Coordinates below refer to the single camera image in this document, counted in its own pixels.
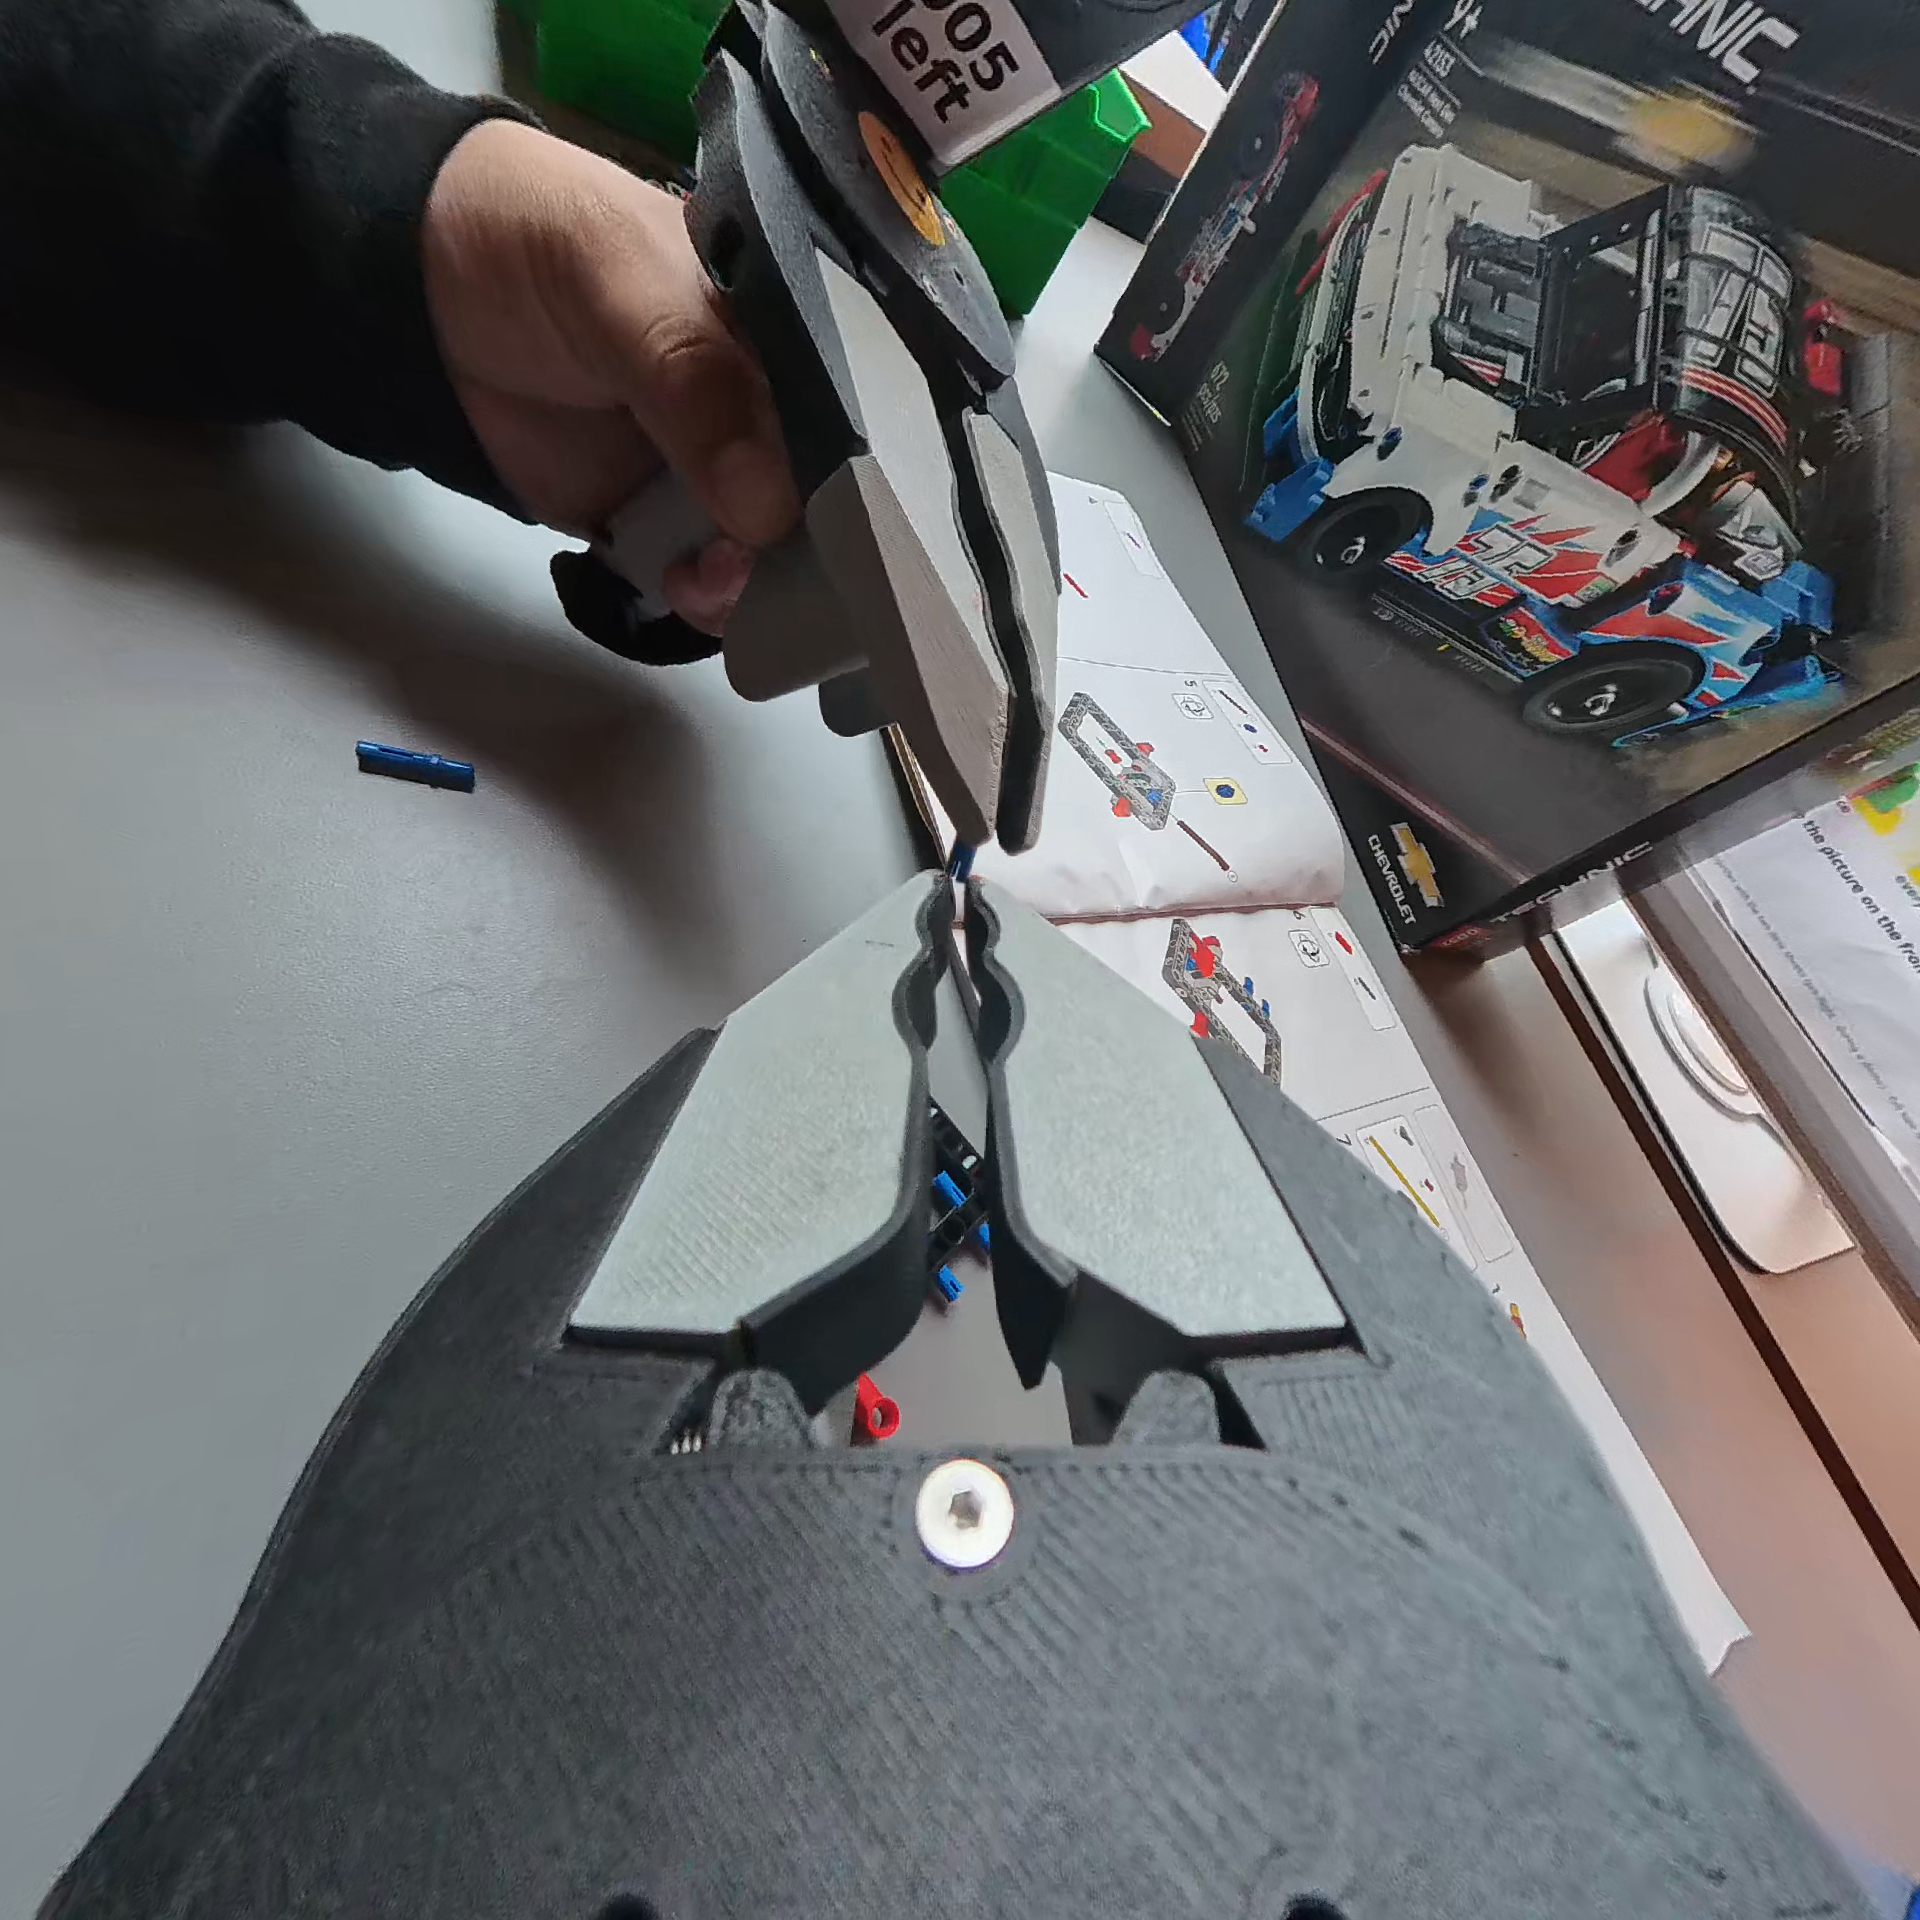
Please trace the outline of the person's left forearm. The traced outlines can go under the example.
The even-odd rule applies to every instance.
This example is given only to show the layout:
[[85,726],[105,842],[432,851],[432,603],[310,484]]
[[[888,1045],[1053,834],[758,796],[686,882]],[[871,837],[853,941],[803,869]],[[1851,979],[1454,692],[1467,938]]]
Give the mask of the person's left forearm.
[[4,380],[292,422],[520,515],[420,262],[440,164],[493,118],[535,124],[294,5],[3,5]]

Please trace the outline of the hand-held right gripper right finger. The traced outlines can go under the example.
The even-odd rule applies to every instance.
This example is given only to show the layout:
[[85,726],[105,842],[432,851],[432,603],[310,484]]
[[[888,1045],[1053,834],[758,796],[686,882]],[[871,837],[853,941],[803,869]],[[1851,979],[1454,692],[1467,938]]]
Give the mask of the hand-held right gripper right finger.
[[1176,1375],[1221,1442],[1254,1444],[1225,1364],[1342,1348],[1348,1314],[1214,1054],[998,885],[966,882],[965,927],[1020,1383],[1056,1371],[1071,1437],[1104,1444],[1151,1375]]

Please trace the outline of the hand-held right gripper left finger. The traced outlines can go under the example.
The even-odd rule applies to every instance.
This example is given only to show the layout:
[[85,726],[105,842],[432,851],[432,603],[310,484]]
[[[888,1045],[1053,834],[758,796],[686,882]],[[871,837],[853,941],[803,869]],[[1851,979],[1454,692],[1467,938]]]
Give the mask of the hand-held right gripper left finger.
[[720,1026],[571,1340],[780,1373],[821,1412],[918,1322],[928,1047],[952,891],[920,872]]

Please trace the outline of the black lego set box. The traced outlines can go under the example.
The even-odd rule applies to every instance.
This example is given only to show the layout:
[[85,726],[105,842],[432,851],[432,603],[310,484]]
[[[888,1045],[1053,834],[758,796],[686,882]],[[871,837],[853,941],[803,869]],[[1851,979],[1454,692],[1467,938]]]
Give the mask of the black lego set box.
[[1275,5],[1096,356],[1404,946],[1916,724],[1916,5]]

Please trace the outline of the person's left hand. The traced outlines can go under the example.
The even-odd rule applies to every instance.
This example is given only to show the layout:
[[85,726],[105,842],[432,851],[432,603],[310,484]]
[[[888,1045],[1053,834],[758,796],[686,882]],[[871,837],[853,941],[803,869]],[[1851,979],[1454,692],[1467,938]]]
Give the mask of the person's left hand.
[[800,520],[776,408],[691,244],[681,202],[493,117],[445,155],[420,221],[448,381],[537,523],[599,536],[670,469],[715,536],[664,598],[717,635],[756,554]]

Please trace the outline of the white instruction booklet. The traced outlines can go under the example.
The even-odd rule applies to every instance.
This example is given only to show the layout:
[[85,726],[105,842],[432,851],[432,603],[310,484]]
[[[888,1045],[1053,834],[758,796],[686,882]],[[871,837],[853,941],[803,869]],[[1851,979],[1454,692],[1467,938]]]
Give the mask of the white instruction booklet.
[[1221,1039],[1478,1275],[1573,1406],[1700,1661],[1745,1639],[1580,1350],[1339,912],[1345,844],[1118,492],[1053,474],[1060,659],[1037,844],[975,876],[1199,1039]]

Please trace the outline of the black lego frame assembly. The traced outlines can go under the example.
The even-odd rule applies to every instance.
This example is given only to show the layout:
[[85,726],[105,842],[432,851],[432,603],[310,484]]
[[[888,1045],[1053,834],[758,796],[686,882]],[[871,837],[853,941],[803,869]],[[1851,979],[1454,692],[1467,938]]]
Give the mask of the black lego frame assembly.
[[[937,1035],[928,1051],[928,1091],[973,1144],[984,1144],[987,1087],[972,1045],[966,1005],[952,975],[934,999]],[[873,1368],[877,1387],[897,1403],[891,1450],[952,1450],[990,1442],[1006,1400],[1004,1348],[991,1290],[991,1262],[965,1253],[955,1302],[926,1302],[907,1340]]]

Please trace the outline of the silver stand base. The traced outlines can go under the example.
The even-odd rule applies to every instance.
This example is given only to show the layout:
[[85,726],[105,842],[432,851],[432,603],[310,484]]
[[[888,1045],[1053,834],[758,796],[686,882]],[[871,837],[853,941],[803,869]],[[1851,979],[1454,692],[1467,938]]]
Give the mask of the silver stand base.
[[1630,908],[1608,902],[1556,941],[1737,1258],[1788,1275],[1851,1253],[1854,1236]]

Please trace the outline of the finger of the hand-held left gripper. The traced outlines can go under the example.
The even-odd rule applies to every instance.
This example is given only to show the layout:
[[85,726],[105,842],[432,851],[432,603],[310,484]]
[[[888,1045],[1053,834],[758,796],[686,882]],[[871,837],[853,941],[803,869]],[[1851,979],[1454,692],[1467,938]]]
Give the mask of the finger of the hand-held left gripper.
[[1020,855],[1040,837],[1056,724],[1059,520],[1023,414],[961,414],[961,435],[977,493],[969,536],[990,568],[990,623],[1009,685],[997,839]]
[[725,640],[756,703],[864,671],[955,829],[991,837],[1009,685],[955,517],[955,476],[926,378],[875,296],[813,254],[828,344],[843,349],[860,435],[813,488],[792,542],[761,554]]

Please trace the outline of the green plastic bin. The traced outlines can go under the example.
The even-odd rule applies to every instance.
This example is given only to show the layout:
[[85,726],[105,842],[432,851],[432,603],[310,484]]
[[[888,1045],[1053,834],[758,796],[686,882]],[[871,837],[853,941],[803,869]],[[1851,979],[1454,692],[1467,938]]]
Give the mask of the green plastic bin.
[[[683,182],[691,94],[721,2],[502,2],[495,46],[509,95],[559,109],[559,130],[644,175]],[[972,158],[937,194],[977,254],[1000,308],[1025,316],[1070,240],[1148,128],[1118,70]]]

